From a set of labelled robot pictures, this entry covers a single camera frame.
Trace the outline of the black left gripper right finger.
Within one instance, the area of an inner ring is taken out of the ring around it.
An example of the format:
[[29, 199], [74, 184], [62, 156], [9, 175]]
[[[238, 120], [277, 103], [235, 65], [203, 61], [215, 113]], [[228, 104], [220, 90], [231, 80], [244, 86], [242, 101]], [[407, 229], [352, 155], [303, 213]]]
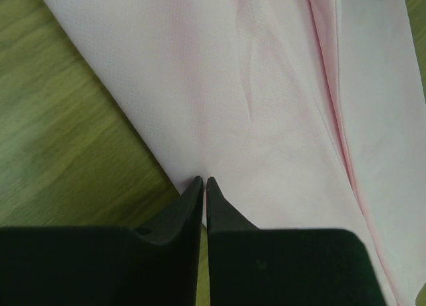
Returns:
[[365, 246], [345, 229], [259, 229], [206, 184], [212, 305], [384, 305]]

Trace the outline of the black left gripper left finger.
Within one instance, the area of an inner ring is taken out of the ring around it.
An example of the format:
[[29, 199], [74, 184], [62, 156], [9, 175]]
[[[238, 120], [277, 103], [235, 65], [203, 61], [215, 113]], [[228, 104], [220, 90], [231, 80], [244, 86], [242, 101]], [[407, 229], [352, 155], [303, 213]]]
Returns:
[[194, 305], [203, 181], [137, 228], [1, 228], [2, 305]]

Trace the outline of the pink t-shirt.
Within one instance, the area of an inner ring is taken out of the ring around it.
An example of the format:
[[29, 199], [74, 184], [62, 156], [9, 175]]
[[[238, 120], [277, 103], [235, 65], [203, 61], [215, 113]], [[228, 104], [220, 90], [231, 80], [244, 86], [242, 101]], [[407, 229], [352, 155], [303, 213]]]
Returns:
[[405, 0], [43, 0], [176, 189], [344, 228], [389, 305], [425, 284], [425, 99]]

